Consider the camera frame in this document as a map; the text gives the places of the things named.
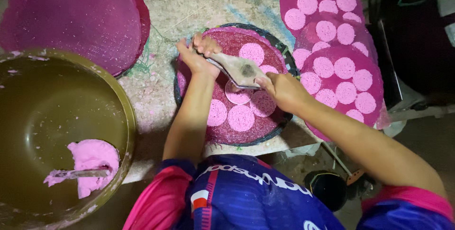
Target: olive green basin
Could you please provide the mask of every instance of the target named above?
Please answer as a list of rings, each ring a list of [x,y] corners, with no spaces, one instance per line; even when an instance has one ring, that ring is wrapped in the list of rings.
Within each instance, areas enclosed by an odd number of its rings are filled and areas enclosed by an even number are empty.
[[[0,228],[58,229],[98,209],[128,172],[135,132],[125,91],[88,59],[56,50],[0,55]],[[74,168],[66,146],[89,138],[118,149],[114,180],[83,199],[76,179],[44,184],[51,170]]]

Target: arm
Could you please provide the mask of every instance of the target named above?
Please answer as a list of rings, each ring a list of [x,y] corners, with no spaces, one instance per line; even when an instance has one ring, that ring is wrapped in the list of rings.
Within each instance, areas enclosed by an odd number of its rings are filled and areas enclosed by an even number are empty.
[[[384,184],[413,186],[447,197],[439,175],[399,142],[315,100],[290,74],[256,80],[283,110],[308,121]]]
[[[210,37],[202,39],[201,33],[194,36],[189,48],[185,39],[181,39],[176,46],[182,60],[191,70],[191,81],[182,106],[169,130],[163,160],[188,159],[197,164],[204,146],[213,87],[220,71],[196,54],[193,47],[206,57],[211,53],[221,52],[221,48]]]

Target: round pink disc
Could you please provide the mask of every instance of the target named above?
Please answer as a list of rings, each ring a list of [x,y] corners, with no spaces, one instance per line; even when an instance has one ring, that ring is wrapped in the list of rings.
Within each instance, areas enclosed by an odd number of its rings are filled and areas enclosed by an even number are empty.
[[[337,4],[333,0],[323,0],[319,3],[319,12],[332,12],[337,14],[338,13],[338,8]]]
[[[210,111],[208,112],[207,126],[220,126],[228,116],[228,111],[223,102],[218,99],[212,99]]]
[[[337,0],[337,5],[342,11],[353,11],[357,6],[356,0]]]
[[[251,59],[257,66],[264,61],[264,50],[257,43],[247,43],[240,48],[239,57]]]
[[[284,15],[284,22],[292,30],[299,30],[305,26],[305,14],[299,9],[290,9]]]
[[[338,41],[343,45],[349,45],[354,41],[354,27],[348,23],[341,24],[337,29]]]
[[[237,105],[227,114],[230,127],[238,132],[244,132],[253,127],[254,114],[248,106]]]
[[[305,60],[307,57],[311,55],[311,51],[306,50],[306,49],[296,49],[292,53],[292,57],[295,60],[295,65],[297,66],[297,69],[302,69],[304,67]]]
[[[352,83],[361,91],[367,91],[373,84],[373,75],[366,69],[358,70],[352,76]]]
[[[329,89],[320,90],[317,94],[315,99],[322,104],[329,106],[331,108],[335,108],[338,104],[338,100],[335,96],[335,93]]]
[[[258,91],[251,96],[250,108],[259,117],[270,116],[276,107],[276,103],[266,91]]]
[[[357,95],[355,99],[355,107],[364,114],[373,112],[376,109],[376,100],[368,92],[363,92]]]
[[[362,122],[362,123],[364,122],[364,116],[358,110],[351,109],[351,110],[346,112],[346,115],[351,117],[351,118],[353,118],[353,119],[356,119],[359,122]]]
[[[355,64],[348,57],[342,57],[333,64],[335,74],[343,80],[351,78],[355,73]]]
[[[321,78],[315,73],[306,72],[300,76],[300,83],[310,95],[316,93],[321,88]]]
[[[319,21],[316,24],[316,34],[321,41],[331,41],[337,35],[337,28],[328,21]]]
[[[352,12],[346,12],[346,13],[344,13],[343,19],[344,19],[344,20],[352,20],[352,21],[355,21],[355,22],[358,22],[358,23],[361,23],[361,22],[362,22],[362,20],[360,19],[360,17],[357,16],[356,14],[352,13]]]
[[[316,58],[313,62],[313,70],[322,78],[329,78],[334,72],[332,62],[326,57]]]
[[[260,66],[259,69],[261,69],[264,73],[272,72],[274,74],[279,74],[278,70],[275,67],[268,64]]]
[[[253,95],[252,89],[243,89],[237,92],[232,91],[232,82],[229,81],[226,83],[224,87],[224,93],[226,94],[227,99],[236,104],[236,105],[243,105],[248,103],[251,99],[251,95]]]
[[[311,49],[311,53],[315,53],[315,52],[317,52],[318,50],[325,49],[325,48],[328,48],[328,47],[330,47],[330,44],[328,44],[327,42],[325,42],[325,41],[318,41],[318,42],[316,42],[316,43],[313,45],[313,48]]]
[[[297,7],[306,15],[311,15],[318,9],[318,0],[297,0]]]
[[[357,90],[352,82],[342,82],[338,84],[335,95],[340,103],[348,105],[354,102]]]
[[[367,46],[365,46],[363,43],[360,41],[354,42],[352,46],[356,47],[360,52],[362,52],[365,56],[368,56],[368,49]]]

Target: pink sleeve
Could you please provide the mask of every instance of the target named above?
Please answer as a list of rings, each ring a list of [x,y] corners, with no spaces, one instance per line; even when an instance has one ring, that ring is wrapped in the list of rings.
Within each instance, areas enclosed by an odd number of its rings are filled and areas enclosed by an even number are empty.
[[[169,229],[185,209],[185,192],[192,177],[177,166],[158,173],[141,193],[123,230]]]
[[[453,209],[450,203],[441,196],[425,189],[412,186],[389,186],[382,188],[379,194],[362,202],[362,210],[365,213],[375,204],[384,200],[403,200],[420,208],[424,208],[445,216],[453,221]]]

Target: hand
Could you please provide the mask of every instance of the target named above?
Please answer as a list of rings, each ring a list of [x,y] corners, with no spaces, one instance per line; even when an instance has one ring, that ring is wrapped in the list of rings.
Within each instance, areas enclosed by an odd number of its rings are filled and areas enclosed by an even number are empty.
[[[275,74],[268,72],[266,75],[271,82],[262,77],[258,77],[254,81],[267,91],[281,110],[298,116],[299,109],[314,100],[304,86],[290,73]]]
[[[192,75],[208,76],[213,78],[213,80],[218,77],[220,70],[196,53],[197,50],[197,52],[204,54],[205,57],[210,57],[212,53],[220,53],[222,48],[217,45],[215,40],[209,36],[202,38],[201,33],[197,32],[188,48],[185,38],[180,39],[176,46],[183,62],[190,68]]]

